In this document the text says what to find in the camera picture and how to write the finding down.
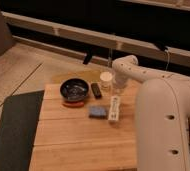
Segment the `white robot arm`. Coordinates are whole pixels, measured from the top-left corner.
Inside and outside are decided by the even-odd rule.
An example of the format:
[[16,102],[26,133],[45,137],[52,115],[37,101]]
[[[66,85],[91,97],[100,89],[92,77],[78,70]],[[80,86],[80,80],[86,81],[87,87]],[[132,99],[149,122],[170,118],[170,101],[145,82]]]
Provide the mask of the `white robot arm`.
[[141,67],[134,55],[113,61],[114,83],[141,83],[135,101],[137,171],[190,171],[186,119],[190,77]]

